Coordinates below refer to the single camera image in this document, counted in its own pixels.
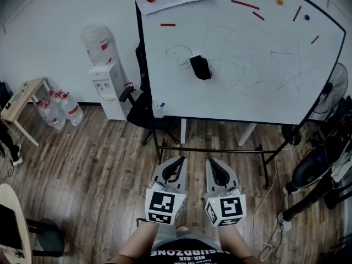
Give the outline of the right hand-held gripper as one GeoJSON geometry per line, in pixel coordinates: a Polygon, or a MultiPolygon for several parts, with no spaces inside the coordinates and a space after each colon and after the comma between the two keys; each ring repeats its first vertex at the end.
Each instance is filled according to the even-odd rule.
{"type": "Polygon", "coordinates": [[[207,159],[206,188],[231,188],[204,196],[205,211],[213,227],[232,226],[246,216],[246,197],[235,187],[238,185],[237,174],[230,166],[217,158],[207,159]]]}

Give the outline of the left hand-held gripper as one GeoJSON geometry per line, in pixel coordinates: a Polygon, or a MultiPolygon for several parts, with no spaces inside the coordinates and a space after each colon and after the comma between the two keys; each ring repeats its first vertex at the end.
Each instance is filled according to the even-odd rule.
{"type": "Polygon", "coordinates": [[[170,158],[154,171],[153,181],[146,189],[145,217],[152,223],[174,225],[183,209],[187,192],[188,160],[184,156],[170,158]]]}

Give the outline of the black whiteboard eraser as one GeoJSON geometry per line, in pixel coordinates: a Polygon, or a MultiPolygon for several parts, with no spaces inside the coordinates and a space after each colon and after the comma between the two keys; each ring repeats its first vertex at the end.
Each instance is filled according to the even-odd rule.
{"type": "Polygon", "coordinates": [[[196,77],[200,80],[208,80],[212,73],[209,69],[207,59],[198,55],[190,58],[190,63],[196,77]]]}

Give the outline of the person's left forearm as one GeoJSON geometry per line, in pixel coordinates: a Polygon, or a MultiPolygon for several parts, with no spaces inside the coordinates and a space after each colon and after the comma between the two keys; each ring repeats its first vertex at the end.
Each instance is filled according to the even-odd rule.
{"type": "Polygon", "coordinates": [[[107,264],[133,264],[142,256],[149,254],[158,229],[159,224],[157,223],[142,222],[119,250],[118,255],[109,260],[107,264]]]}

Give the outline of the person's right forearm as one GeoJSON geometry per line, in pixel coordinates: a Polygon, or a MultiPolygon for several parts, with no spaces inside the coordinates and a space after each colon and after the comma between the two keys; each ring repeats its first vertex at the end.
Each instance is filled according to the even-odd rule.
{"type": "Polygon", "coordinates": [[[262,264],[258,258],[252,255],[235,225],[218,227],[217,230],[222,250],[234,254],[246,264],[262,264]]]}

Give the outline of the white whiteboard on black stand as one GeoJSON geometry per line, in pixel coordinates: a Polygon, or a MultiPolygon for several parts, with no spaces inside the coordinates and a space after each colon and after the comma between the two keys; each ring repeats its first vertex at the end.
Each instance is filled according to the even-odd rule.
{"type": "Polygon", "coordinates": [[[164,102],[166,117],[300,129],[320,100],[347,32],[310,0],[236,1],[260,10],[199,0],[143,15],[135,2],[149,114],[152,102],[164,102]],[[198,55],[207,59],[208,80],[193,71],[190,58],[198,55]]]}

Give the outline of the person's grey jeans leg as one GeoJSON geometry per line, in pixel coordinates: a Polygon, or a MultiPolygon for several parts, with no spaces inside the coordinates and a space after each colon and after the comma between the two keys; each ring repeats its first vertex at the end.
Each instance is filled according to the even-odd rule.
{"type": "Polygon", "coordinates": [[[164,244],[169,244],[172,241],[183,241],[183,240],[197,240],[208,245],[212,249],[220,249],[220,244],[218,241],[205,236],[198,230],[189,230],[187,228],[177,230],[174,225],[161,224],[157,231],[156,238],[154,240],[152,250],[158,249],[164,244]]]}

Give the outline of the black office chair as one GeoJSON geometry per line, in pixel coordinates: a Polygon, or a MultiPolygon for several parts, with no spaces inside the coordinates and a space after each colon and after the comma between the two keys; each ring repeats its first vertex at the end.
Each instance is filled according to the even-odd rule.
{"type": "MultiPolygon", "coordinates": [[[[142,127],[145,129],[149,130],[148,135],[142,142],[142,145],[147,145],[147,141],[149,137],[152,135],[152,130],[151,130],[151,121],[150,117],[148,115],[148,110],[147,110],[147,101],[145,98],[145,93],[144,93],[144,86],[143,86],[143,80],[145,76],[145,71],[144,71],[144,65],[142,61],[142,50],[141,50],[141,45],[139,44],[135,50],[136,58],[138,61],[139,69],[140,69],[140,89],[142,93],[140,96],[138,96],[137,100],[134,100],[132,96],[132,92],[134,89],[134,86],[129,86],[124,89],[122,94],[119,97],[120,102],[125,102],[126,100],[129,100],[132,108],[129,111],[127,115],[127,121],[130,122],[131,124],[134,124],[138,127],[142,127]]],[[[179,144],[180,141],[171,133],[171,129],[174,127],[175,120],[174,119],[167,119],[167,118],[153,118],[152,120],[153,126],[156,130],[163,130],[166,132],[166,134],[174,141],[175,144],[179,144]]]]}

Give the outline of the person's black printed t-shirt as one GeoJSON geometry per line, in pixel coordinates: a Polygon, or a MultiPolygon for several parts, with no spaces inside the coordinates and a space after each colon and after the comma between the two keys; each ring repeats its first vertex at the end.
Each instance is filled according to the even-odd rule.
{"type": "Polygon", "coordinates": [[[170,241],[153,249],[133,264],[245,264],[228,251],[196,239],[170,241]]]}

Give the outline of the black rounded device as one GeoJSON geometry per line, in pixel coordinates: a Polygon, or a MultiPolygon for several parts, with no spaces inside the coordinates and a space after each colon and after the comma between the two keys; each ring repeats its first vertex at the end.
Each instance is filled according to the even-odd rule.
{"type": "Polygon", "coordinates": [[[311,150],[295,167],[291,182],[297,189],[313,184],[329,170],[323,146],[311,150]]]}

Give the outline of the white water dispenser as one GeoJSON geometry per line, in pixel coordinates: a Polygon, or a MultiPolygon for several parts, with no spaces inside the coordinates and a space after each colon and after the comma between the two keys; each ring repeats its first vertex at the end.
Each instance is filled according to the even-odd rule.
{"type": "Polygon", "coordinates": [[[127,78],[120,61],[93,66],[88,73],[99,97],[100,104],[109,120],[127,120],[127,108],[119,96],[125,90],[127,78]]]}

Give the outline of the black stool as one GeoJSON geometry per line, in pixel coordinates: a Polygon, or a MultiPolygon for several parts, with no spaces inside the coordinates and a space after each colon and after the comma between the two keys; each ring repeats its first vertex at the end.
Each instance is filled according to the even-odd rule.
{"type": "Polygon", "coordinates": [[[59,258],[64,255],[65,232],[49,218],[39,221],[26,219],[28,231],[36,234],[37,241],[42,250],[32,250],[33,256],[59,258]]]}

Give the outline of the black floor fan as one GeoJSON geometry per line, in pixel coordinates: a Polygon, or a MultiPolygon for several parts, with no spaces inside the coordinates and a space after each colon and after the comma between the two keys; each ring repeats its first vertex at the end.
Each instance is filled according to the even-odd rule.
{"type": "Polygon", "coordinates": [[[337,63],[313,112],[316,114],[330,114],[344,97],[347,87],[347,69],[342,63],[337,63]]]}

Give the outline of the large clear water bottle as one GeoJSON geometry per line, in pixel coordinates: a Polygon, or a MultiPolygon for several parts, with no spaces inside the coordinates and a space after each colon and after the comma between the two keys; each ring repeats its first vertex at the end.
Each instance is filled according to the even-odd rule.
{"type": "Polygon", "coordinates": [[[106,25],[92,23],[85,26],[81,32],[81,39],[93,65],[103,66],[117,61],[115,39],[106,25]]]}

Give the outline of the round light table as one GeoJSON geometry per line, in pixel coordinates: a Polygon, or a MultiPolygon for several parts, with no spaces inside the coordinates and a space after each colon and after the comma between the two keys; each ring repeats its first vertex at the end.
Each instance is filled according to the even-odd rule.
{"type": "Polygon", "coordinates": [[[24,217],[20,202],[12,187],[8,184],[0,185],[0,205],[3,205],[14,211],[19,235],[22,242],[24,258],[11,256],[9,262],[11,264],[32,264],[32,249],[29,240],[29,231],[24,217]]]}

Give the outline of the light wooden side table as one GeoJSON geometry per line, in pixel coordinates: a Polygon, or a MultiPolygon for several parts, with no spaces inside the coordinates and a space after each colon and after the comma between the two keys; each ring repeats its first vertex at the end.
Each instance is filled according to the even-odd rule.
{"type": "Polygon", "coordinates": [[[17,139],[20,139],[21,136],[10,127],[10,124],[14,124],[36,147],[39,147],[40,144],[23,128],[19,123],[18,118],[30,100],[32,100],[34,105],[39,101],[36,97],[36,93],[41,87],[44,87],[47,93],[51,90],[46,78],[37,78],[23,82],[0,113],[1,121],[7,128],[9,128],[17,139]]]}

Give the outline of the black laptop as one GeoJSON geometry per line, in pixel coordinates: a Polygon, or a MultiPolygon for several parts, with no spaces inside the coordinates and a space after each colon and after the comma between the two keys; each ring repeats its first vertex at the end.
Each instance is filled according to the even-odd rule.
{"type": "Polygon", "coordinates": [[[3,205],[0,205],[0,245],[18,250],[23,248],[15,213],[3,205]]]}

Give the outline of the long red magnetic strip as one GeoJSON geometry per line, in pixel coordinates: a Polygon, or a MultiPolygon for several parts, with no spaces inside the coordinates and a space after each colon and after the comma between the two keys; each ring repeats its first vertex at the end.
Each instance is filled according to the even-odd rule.
{"type": "Polygon", "coordinates": [[[257,7],[257,6],[252,5],[252,4],[248,4],[248,3],[244,3],[244,2],[236,1],[236,0],[231,0],[231,2],[235,3],[235,4],[242,5],[242,6],[249,7],[249,8],[252,8],[252,9],[260,10],[260,7],[257,7]]]}

